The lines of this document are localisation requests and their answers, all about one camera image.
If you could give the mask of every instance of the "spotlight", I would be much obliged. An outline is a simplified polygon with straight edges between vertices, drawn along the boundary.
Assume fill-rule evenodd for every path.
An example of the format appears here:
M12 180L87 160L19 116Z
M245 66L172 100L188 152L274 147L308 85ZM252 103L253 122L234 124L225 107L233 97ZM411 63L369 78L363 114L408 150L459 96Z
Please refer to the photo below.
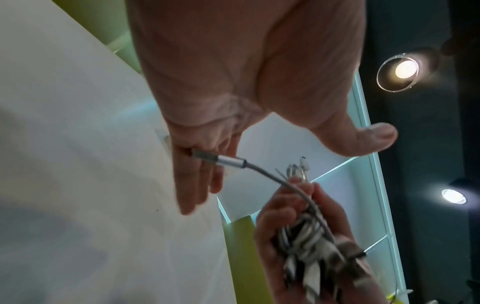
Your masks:
M388 58L378 69L376 82L387 92L400 92L435 71L440 55L430 48L403 53Z
M452 204L465 204L467 199L463 194L452 189L444 189L441 191L441 195L444 199L449 201Z

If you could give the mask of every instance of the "hand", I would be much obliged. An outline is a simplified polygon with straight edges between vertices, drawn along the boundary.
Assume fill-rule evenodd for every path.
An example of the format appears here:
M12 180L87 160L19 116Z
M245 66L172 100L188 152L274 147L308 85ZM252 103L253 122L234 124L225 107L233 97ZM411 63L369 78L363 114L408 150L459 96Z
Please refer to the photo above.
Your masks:
M292 178L290 183L296 184L320 206L322 214L333 234L341 234L353 239L352 230L344 209L332 200L321 188L314 183L300 183L298 178ZM284 262L273 246L272 239L278 229L295 222L297 215L304 211L306 203L290 190L280 188L270 201L263 207L256 218L255 246L263 266L263 272L276 304L307 303L305 290L302 286L294 285L286 288L284 283ZM352 282L340 282L343 291L344 304L384 304L388 303L380 287L372 280L366 288L360 290ZM321 304L337 304L326 292L322 293Z
M168 125L183 214L223 184L195 147L236 156L242 132L275 112L332 151L390 146L395 128L347 115L364 39L363 0L127 0L142 70Z

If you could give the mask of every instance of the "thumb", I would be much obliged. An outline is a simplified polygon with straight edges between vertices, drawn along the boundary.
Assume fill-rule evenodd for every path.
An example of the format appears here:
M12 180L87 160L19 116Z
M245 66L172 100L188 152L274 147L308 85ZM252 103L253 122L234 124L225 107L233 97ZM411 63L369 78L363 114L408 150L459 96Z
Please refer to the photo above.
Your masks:
M362 156L384 150L398 136L396 128L387 123L357 129L346 108L339 109L319 127L310 131L327 148L343 156Z

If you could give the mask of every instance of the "fingernail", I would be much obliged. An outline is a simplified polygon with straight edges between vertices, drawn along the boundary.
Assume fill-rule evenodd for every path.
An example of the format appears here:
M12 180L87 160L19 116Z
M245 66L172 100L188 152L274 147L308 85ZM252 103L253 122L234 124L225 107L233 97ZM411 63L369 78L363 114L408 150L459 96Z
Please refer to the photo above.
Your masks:
M371 134L379 139L390 139L397 131L394 126L386 123L378 123L368 128Z

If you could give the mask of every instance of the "palm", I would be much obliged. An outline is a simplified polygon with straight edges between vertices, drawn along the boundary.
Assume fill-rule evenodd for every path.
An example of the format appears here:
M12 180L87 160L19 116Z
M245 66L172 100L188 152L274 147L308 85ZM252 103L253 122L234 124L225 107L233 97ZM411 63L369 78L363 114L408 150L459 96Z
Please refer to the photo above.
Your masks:
M192 147L235 156L240 134L276 112L350 156L389 146L391 126L346 113L365 27L362 0L127 1L142 69L174 144L183 213L220 191L223 172Z

